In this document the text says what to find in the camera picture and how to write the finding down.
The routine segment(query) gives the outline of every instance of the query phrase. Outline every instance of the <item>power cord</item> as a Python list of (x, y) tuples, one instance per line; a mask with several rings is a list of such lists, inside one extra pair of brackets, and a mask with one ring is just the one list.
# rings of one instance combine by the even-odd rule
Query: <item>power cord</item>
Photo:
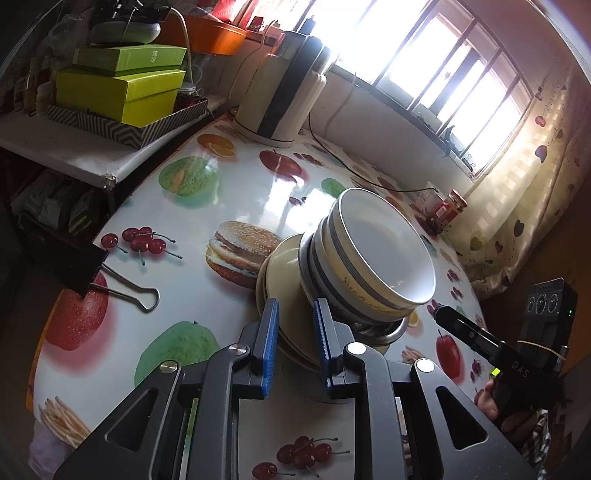
[(262, 46), (265, 44), (265, 39), (267, 38), (267, 32), (274, 23), (277, 23), (277, 20), (273, 20), (265, 27), (265, 31), (263, 32), (260, 45), (242, 59), (240, 65), (238, 66), (238, 70), (236, 71), (236, 75), (234, 75), (234, 79), (232, 80), (232, 86), (230, 87), (230, 91), (228, 92), (228, 102), (232, 100), (232, 92), (234, 91), (234, 87), (236, 86), (236, 80), (238, 80), (238, 75), (240, 74), (240, 70), (242, 69), (244, 62), (246, 62), (251, 56), (253, 56), (262, 48)]
[(334, 157), (334, 159), (336, 161), (338, 161), (342, 166), (344, 166), (347, 170), (349, 170), (352, 174), (357, 175), (360, 179), (364, 179), (367, 183), (374, 185), (376, 187), (379, 187), (381, 189), (384, 190), (388, 190), (389, 192), (396, 192), (396, 193), (414, 193), (414, 192), (426, 192), (427, 190), (434, 190), (435, 192), (438, 192), (437, 189), (434, 189), (433, 187), (429, 187), (426, 189), (417, 189), (417, 190), (396, 190), (396, 189), (389, 189), (387, 187), (385, 187), (384, 185), (382, 185), (381, 183), (374, 183), (371, 180), (366, 179), (363, 175), (360, 175), (359, 173), (357, 173), (355, 170), (351, 170), (346, 164), (345, 162), (343, 162), (336, 154), (332, 153), (328, 148), (326, 148), (324, 146), (324, 144), (318, 140), (318, 138), (316, 138), (316, 135), (314, 135), (314, 132), (312, 131), (312, 120), (311, 120), (311, 114), (308, 114), (308, 129), (310, 130), (310, 133), (312, 134), (312, 137), (314, 138), (314, 140), (316, 140), (316, 142), (318, 143), (318, 145), (320, 145), (325, 152), (327, 152), (329, 155), (331, 155), (332, 157)]

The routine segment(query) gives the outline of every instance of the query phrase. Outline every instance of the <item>curtain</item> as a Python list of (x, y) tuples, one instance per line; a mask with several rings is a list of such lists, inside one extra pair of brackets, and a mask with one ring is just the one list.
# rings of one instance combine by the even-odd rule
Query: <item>curtain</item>
[(480, 299), (511, 285), (558, 222), (591, 166), (591, 85), (574, 59), (555, 61), (500, 157), (447, 228)]

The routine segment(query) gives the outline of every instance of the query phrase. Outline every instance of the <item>lid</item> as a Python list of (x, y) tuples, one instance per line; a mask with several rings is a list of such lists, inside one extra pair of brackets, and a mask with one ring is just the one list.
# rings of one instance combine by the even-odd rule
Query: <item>lid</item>
[(300, 51), (308, 37), (294, 31), (283, 32), (273, 46), (271, 54), (287, 60), (292, 60)]
[(449, 199), (452, 201), (454, 206), (458, 209), (463, 210), (464, 208), (466, 208), (468, 206), (468, 203), (464, 200), (464, 197), (462, 197), (462, 195), (460, 195), (457, 192), (457, 190), (452, 190), (449, 193)]

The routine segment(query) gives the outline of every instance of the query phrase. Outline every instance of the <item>blue gripper pad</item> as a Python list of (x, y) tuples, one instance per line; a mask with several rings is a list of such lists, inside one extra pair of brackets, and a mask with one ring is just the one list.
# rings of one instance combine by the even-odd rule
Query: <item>blue gripper pad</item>
[(320, 375), (323, 381), (326, 381), (327, 393), (330, 393), (332, 383), (330, 379), (330, 352), (329, 344), (326, 338), (326, 331), (324, 329), (324, 322), (322, 320), (322, 311), (319, 300), (314, 302), (314, 335), (316, 337), (316, 346), (318, 347), (320, 360)]
[(265, 303), (265, 310), (262, 312), (251, 362), (251, 365), (254, 366), (254, 373), (262, 377), (261, 390), (265, 398), (269, 395), (273, 385), (278, 333), (279, 302), (275, 299), (268, 299)]

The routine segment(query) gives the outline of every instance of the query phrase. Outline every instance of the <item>patterned box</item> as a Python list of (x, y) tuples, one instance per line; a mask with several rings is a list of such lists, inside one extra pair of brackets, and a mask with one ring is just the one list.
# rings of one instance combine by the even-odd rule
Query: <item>patterned box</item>
[(47, 118), (140, 149), (175, 128), (200, 117), (206, 109), (207, 99), (201, 98), (195, 105), (165, 116), (145, 127), (133, 127), (94, 113), (76, 112), (55, 105), (50, 105), (47, 109)]

